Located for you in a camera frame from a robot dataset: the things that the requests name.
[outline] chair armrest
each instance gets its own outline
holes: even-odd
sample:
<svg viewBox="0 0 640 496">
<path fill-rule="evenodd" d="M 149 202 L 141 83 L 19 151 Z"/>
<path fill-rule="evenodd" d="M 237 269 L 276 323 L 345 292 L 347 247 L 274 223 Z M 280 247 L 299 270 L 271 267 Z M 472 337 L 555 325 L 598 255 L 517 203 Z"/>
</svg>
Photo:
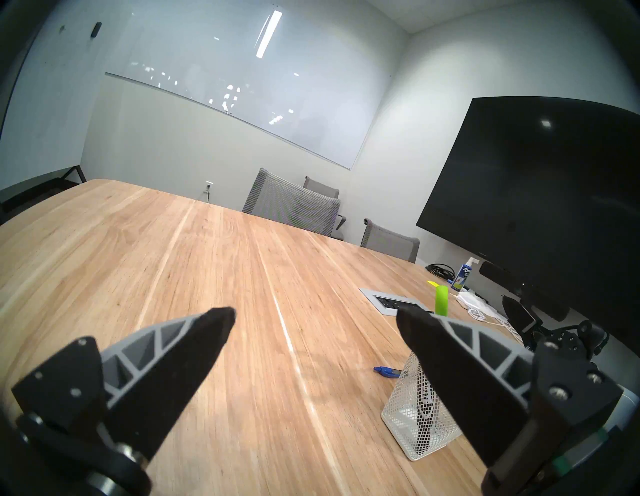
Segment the chair armrest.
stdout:
<svg viewBox="0 0 640 496">
<path fill-rule="evenodd" d="M 340 215 L 340 214 L 338 214 L 336 217 L 340 218 L 340 222 L 338 222 L 338 225 L 335 228 L 335 230 L 338 230 L 338 229 L 340 229 L 340 226 L 342 226 L 342 224 L 347 222 L 347 218 L 344 215 Z"/>
</svg>

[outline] chair backrest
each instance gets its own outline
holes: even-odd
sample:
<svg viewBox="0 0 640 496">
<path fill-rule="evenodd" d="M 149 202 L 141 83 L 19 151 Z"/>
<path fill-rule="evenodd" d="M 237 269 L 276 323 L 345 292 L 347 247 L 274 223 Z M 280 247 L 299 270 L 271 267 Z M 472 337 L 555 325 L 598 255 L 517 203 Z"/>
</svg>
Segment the chair backrest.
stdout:
<svg viewBox="0 0 640 496">
<path fill-rule="evenodd" d="M 315 191 L 316 193 L 320 193 L 321 195 L 328 196 L 329 198 L 337 198 L 340 193 L 339 189 L 331 188 L 326 184 L 322 184 L 321 182 L 314 181 L 309 176 L 305 176 L 305 185 L 303 188 L 310 189 L 311 191 Z"/>
<path fill-rule="evenodd" d="M 418 238 L 390 231 L 374 224 L 370 219 L 364 219 L 364 223 L 367 227 L 360 246 L 415 263 L 420 246 Z"/>
<path fill-rule="evenodd" d="M 340 200 L 275 176 L 261 168 L 242 211 L 331 236 Z"/>
</svg>

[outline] white mesh container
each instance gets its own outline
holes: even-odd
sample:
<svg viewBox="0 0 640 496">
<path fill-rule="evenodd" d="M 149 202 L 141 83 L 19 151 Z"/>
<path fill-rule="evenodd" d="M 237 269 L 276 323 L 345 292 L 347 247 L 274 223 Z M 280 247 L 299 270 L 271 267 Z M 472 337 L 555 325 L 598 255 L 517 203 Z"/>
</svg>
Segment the white mesh container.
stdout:
<svg viewBox="0 0 640 496">
<path fill-rule="evenodd" d="M 413 461 L 439 450 L 461 434 L 413 353 L 381 416 L 404 454 Z"/>
</svg>

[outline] whiteboard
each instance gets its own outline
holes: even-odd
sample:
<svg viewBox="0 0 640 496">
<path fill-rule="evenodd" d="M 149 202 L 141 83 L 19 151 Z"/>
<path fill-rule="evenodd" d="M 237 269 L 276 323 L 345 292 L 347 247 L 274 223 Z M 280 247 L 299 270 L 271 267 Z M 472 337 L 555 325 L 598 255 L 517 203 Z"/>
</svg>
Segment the whiteboard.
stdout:
<svg viewBox="0 0 640 496">
<path fill-rule="evenodd" d="M 351 168 L 406 38 L 363 1 L 343 4 L 325 1 L 323 10 L 304 1 L 134 0 L 107 72 L 193 99 Z M 367 37 L 378 38 L 377 46 Z"/>
</svg>

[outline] blue pen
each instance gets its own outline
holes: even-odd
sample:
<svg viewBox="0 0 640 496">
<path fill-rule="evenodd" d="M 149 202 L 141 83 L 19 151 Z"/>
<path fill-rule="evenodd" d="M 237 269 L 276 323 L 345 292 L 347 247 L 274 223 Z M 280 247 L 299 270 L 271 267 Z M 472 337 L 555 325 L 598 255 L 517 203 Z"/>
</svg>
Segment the blue pen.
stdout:
<svg viewBox="0 0 640 496">
<path fill-rule="evenodd" d="M 392 379 L 398 379 L 400 377 L 400 373 L 398 369 L 390 369 L 389 367 L 373 367 L 373 369 L 384 377 L 390 377 Z"/>
</svg>

